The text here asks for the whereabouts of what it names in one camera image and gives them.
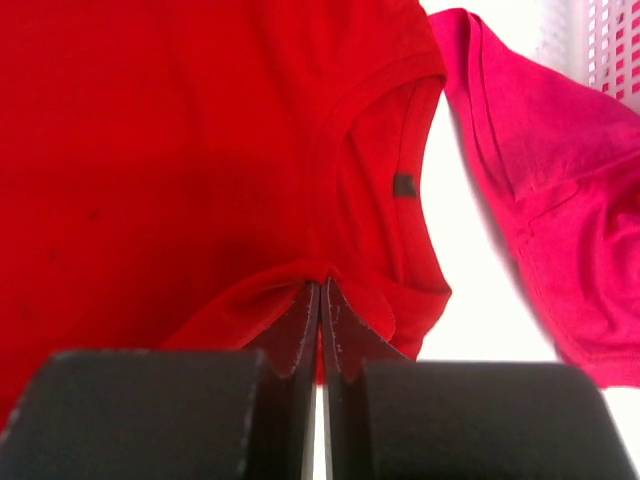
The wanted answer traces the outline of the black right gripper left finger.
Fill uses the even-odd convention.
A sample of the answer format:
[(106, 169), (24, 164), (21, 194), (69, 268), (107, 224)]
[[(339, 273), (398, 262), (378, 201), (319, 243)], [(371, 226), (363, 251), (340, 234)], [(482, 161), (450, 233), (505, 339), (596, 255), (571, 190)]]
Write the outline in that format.
[(1, 436), (5, 479), (308, 479), (319, 288), (238, 351), (52, 357)]

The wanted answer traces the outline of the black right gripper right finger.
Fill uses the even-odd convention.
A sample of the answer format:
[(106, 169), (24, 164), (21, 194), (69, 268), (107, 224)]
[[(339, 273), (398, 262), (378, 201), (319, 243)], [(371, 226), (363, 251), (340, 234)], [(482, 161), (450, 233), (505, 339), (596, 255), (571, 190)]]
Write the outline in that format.
[(554, 363), (414, 362), (321, 290), (334, 479), (631, 479), (606, 404)]

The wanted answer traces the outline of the red t shirt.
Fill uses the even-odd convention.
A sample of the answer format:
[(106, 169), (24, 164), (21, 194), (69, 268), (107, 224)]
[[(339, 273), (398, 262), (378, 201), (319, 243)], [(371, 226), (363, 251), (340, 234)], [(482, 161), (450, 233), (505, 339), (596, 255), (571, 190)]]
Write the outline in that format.
[(416, 357), (445, 80), (416, 1), (5, 1), (1, 414), (53, 353), (242, 347), (309, 281)]

